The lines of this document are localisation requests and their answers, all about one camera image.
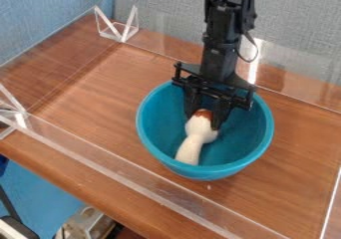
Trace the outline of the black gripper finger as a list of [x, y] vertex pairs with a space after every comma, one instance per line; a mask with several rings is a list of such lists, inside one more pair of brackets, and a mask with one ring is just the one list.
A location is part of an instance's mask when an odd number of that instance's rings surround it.
[[187, 118], [202, 108], [201, 88], [186, 85], [183, 87], [183, 110]]
[[218, 99], [212, 105], [212, 128], [220, 130], [233, 109], [232, 99]]

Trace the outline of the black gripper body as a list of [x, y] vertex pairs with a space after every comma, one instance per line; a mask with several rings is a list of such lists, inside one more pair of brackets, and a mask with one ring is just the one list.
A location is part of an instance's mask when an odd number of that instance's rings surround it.
[[177, 62], [173, 83], [201, 88], [202, 99], [232, 99], [234, 108], [249, 110], [253, 105], [256, 86], [236, 72], [240, 57], [238, 44], [204, 47], [201, 64]]

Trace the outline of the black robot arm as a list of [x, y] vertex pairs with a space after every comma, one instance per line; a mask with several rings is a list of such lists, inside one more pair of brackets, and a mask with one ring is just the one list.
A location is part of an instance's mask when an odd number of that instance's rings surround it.
[[201, 64], [177, 62], [173, 83], [183, 89], [183, 110], [190, 118], [202, 108], [205, 98], [212, 99], [213, 129], [220, 129], [234, 108], [252, 109], [256, 86], [236, 72], [241, 38], [253, 46], [249, 35], [257, 18], [254, 0], [205, 0], [206, 30], [202, 34]]

